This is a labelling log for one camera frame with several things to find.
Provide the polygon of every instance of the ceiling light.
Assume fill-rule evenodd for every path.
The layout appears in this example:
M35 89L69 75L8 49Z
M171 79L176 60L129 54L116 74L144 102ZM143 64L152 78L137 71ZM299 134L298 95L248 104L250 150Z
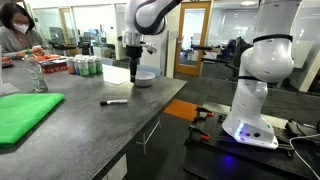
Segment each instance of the ceiling light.
M241 3L241 5L242 6L252 6L252 5L254 5L256 2L254 2L254 1L243 1L242 3Z

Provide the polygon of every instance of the laboratory bench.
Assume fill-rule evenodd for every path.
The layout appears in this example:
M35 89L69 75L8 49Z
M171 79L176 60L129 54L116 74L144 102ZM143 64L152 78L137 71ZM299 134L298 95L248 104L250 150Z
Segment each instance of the laboratory bench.
M45 77L48 93L65 98L15 146L0 149L0 179L105 178L186 84L156 77L153 86L137 88L67 71ZM3 81L17 87L16 93L35 93L22 61L3 69ZM128 99L128 104L99 104L112 99Z

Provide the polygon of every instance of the face mask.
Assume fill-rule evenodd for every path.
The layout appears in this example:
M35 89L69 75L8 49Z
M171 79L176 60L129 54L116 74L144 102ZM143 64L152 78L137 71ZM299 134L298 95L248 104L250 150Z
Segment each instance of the face mask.
M23 34L25 34L25 33L28 31L28 29L29 29L29 26L24 25L24 24L18 25L18 24L16 24L16 23L14 23L14 24L13 24L13 27L14 27L14 29L16 29L17 31L19 31L19 32L21 32L21 33L23 33Z

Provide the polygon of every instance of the person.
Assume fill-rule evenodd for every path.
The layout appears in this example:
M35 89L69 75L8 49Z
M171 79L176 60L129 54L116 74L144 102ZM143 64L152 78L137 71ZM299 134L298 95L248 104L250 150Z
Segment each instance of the person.
M48 43L34 30L35 23L28 12L16 3L6 3L0 10L0 45L2 56L21 59L25 49L32 49L35 55L44 55Z

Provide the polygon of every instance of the white bowl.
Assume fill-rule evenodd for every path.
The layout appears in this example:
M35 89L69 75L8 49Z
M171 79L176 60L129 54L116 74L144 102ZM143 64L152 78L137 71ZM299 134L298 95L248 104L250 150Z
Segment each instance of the white bowl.
M154 83L156 75L152 72L137 71L135 86L137 87L149 87Z

